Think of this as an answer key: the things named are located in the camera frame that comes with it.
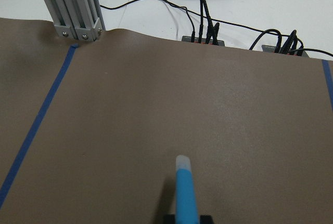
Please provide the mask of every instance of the metal bracket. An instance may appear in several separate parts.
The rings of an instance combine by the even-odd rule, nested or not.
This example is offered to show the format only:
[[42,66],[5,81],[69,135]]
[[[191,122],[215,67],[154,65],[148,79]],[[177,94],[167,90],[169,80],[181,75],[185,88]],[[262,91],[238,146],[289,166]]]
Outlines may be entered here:
[[60,36],[87,41],[105,30],[98,0],[44,0]]

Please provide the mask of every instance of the brown mat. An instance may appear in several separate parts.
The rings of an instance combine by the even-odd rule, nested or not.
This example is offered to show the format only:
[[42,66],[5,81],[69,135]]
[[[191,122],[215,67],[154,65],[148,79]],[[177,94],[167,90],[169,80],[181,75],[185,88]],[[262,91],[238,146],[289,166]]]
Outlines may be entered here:
[[[71,43],[9,24],[0,183]],[[332,126],[320,60],[109,31],[77,49],[0,223],[161,223],[178,154],[215,223],[331,223]]]

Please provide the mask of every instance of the blue marker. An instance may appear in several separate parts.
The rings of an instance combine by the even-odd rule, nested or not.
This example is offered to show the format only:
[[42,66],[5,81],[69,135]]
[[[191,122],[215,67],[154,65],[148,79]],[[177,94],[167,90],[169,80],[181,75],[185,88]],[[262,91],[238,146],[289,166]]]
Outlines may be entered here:
[[176,224],[199,224],[189,158],[176,158]]

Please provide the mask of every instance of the white tip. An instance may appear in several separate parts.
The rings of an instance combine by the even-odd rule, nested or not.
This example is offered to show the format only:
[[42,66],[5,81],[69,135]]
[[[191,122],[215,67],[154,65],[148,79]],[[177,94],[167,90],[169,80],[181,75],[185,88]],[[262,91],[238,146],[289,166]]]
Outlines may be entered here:
[[191,162],[187,156],[179,155],[176,158],[176,171],[179,169],[187,169],[191,171]]

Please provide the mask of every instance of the metal profile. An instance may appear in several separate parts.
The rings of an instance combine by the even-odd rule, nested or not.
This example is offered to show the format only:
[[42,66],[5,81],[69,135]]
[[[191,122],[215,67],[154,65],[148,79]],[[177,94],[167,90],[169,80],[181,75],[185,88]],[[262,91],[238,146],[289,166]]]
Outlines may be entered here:
[[105,29],[98,0],[44,0],[59,35],[94,41]]

